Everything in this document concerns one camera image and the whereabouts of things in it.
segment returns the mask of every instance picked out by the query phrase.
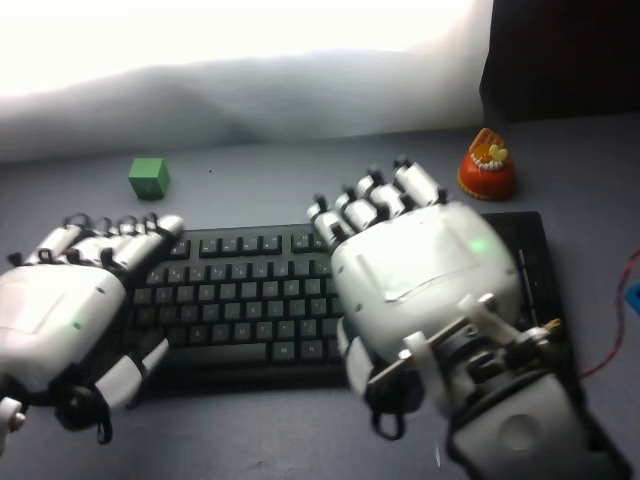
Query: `red wire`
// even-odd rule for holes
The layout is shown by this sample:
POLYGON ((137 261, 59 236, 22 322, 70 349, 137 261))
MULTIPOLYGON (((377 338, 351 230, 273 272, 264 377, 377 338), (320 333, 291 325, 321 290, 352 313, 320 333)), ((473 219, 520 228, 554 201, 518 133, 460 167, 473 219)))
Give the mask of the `red wire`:
POLYGON ((599 372, 604 367, 606 367, 611 360, 615 358, 615 356, 620 351, 620 347, 622 347, 622 341, 624 340, 624 329, 625 329, 625 321, 624 321, 624 289, 627 285, 627 280, 629 279, 629 275, 631 274, 631 270, 633 270, 633 266, 636 263, 636 260, 640 257, 640 248, 635 250, 630 256, 629 260, 627 260, 627 264, 622 271, 622 276, 620 277, 620 281, 618 282, 618 288, 616 290, 616 318, 618 322, 618 332, 616 334, 616 342, 613 344, 613 348, 609 352, 609 355, 606 356, 602 362, 596 365, 593 368, 590 368, 586 372, 583 372, 580 375, 580 378, 587 378, 593 375, 594 373, 599 372))

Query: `green light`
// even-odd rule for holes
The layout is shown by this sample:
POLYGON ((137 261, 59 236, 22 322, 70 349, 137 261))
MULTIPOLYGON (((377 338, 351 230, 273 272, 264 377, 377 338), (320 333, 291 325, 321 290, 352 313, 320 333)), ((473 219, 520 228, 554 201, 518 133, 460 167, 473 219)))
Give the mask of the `green light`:
POLYGON ((486 239, 478 237, 469 242, 469 248, 476 253, 482 253, 489 248, 489 242, 486 239))

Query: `robotic arm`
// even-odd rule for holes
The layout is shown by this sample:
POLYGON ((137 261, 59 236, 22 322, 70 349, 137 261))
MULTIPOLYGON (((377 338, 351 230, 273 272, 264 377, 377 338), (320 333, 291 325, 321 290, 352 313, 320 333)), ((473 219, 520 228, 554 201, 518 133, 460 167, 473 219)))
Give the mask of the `robotic arm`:
POLYGON ((110 413, 126 405, 168 349, 143 340, 140 358, 105 357, 128 283, 166 253, 183 229, 173 215, 127 217, 102 228, 68 218, 0 277, 0 455, 29 405, 55 407, 70 430, 98 425, 108 443, 110 413))
POLYGON ((557 326, 514 328, 519 277, 498 235, 416 163, 395 167, 392 184, 370 170, 333 209, 317 196, 307 212, 331 253, 339 349, 374 430, 401 438, 430 396, 473 479, 630 478, 562 365, 557 326))

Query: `green cube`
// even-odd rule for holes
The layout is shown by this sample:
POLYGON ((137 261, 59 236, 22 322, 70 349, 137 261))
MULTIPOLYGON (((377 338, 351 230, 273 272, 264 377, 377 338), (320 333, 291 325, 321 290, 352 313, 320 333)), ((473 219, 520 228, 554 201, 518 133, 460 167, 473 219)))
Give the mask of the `green cube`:
POLYGON ((164 158, 136 158, 131 165, 129 181, 138 198, 164 198, 169 188, 169 171, 164 158))

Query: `desk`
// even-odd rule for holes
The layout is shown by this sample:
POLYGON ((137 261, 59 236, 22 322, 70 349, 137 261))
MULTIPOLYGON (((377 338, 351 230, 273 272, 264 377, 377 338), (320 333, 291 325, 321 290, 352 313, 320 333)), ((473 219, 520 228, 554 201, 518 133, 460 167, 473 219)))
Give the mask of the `desk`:
MULTIPOLYGON (((167 197, 156 203, 139 202, 128 184, 136 155, 4 165, 0 252, 31 249, 76 211, 95 217, 173 212, 189 228, 305 222, 314 192, 335 198, 343 181, 355 182, 368 165, 377 163, 389 174, 396 155, 407 153, 480 212, 542 214, 579 363, 587 367, 611 348, 615 285, 640 243, 639 125, 640 116, 629 115, 501 128, 520 185, 516 197, 500 204, 466 198, 456 187, 458 163, 476 133, 468 129, 148 152, 168 158, 172 176, 167 197)), ((597 418, 640 470, 637 320, 629 315, 622 352, 588 379, 586 391, 597 418)), ((444 452, 438 471, 434 443, 442 442, 446 425, 431 406, 417 414, 401 442, 375 437, 368 421, 367 410, 339 389, 167 398, 116 415, 114 441, 100 447, 94 429, 69 434, 51 411, 32 409, 28 424, 11 438, 0 477, 465 478, 444 452)))

